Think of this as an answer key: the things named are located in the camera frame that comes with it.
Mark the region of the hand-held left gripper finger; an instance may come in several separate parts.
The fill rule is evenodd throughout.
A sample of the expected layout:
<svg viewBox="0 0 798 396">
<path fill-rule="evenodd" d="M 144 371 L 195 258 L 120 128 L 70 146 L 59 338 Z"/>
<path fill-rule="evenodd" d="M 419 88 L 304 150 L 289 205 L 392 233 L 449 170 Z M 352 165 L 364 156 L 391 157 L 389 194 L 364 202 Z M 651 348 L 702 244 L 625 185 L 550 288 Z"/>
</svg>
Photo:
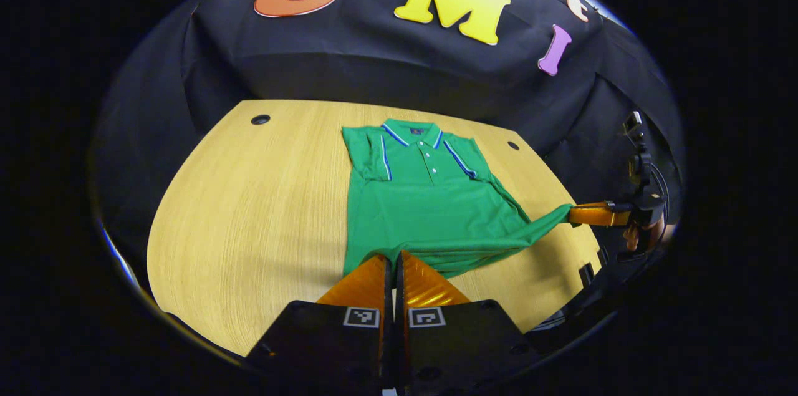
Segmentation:
<svg viewBox="0 0 798 396">
<path fill-rule="evenodd" d="M 496 300 L 471 300 L 410 252 L 395 284 L 399 394 L 489 394 L 542 361 Z"/>
<path fill-rule="evenodd" d="M 315 302 L 291 301 L 246 362 L 279 395 L 380 395 L 393 322 L 392 264 L 373 256 Z"/>
</svg>

